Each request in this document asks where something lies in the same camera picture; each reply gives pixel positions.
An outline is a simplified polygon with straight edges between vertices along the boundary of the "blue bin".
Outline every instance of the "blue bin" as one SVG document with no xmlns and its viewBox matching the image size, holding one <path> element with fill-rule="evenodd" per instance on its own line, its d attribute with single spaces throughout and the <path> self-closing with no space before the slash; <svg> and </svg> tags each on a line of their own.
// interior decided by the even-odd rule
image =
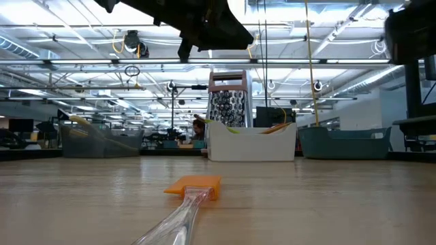
<svg viewBox="0 0 436 245">
<path fill-rule="evenodd" d="M 328 131 L 324 127 L 298 130 L 302 153 L 310 159 L 385 159 L 390 145 L 390 130 Z M 383 137 L 376 139 L 375 134 Z"/>
</svg>

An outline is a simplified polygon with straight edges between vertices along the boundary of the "wooden table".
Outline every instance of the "wooden table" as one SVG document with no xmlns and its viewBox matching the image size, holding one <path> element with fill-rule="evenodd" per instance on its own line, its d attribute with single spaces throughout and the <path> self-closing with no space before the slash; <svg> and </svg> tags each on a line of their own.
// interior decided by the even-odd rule
<svg viewBox="0 0 436 245">
<path fill-rule="evenodd" d="M 131 244 L 181 203 L 162 191 L 187 174 L 223 176 L 194 245 L 436 242 L 436 165 L 138 157 L 0 163 L 0 244 Z"/>
</svg>

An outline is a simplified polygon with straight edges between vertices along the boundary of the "clear plastic handle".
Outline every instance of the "clear plastic handle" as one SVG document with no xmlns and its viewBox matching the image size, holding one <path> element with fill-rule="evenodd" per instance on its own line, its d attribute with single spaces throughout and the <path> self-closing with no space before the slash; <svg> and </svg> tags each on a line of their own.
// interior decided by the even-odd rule
<svg viewBox="0 0 436 245">
<path fill-rule="evenodd" d="M 131 245 L 189 245 L 198 208 L 211 195 L 211 187 L 186 187 L 183 203 Z"/>
</svg>

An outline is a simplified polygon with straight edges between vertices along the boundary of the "orange spatula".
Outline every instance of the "orange spatula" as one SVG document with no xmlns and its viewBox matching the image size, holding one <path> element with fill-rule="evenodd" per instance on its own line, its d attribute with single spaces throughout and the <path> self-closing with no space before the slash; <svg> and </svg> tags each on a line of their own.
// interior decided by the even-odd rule
<svg viewBox="0 0 436 245">
<path fill-rule="evenodd" d="M 203 201 L 218 199 L 220 181 L 221 176 L 183 176 L 164 191 L 181 195 L 183 203 L 132 245 L 189 245 L 198 208 Z"/>
</svg>

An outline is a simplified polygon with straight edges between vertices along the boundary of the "white box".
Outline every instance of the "white box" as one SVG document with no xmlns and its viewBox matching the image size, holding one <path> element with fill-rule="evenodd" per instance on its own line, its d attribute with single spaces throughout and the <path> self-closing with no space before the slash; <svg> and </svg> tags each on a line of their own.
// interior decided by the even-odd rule
<svg viewBox="0 0 436 245">
<path fill-rule="evenodd" d="M 208 158 L 212 161 L 293 161 L 296 123 L 270 134 L 266 128 L 232 128 L 210 122 L 206 134 Z"/>
</svg>

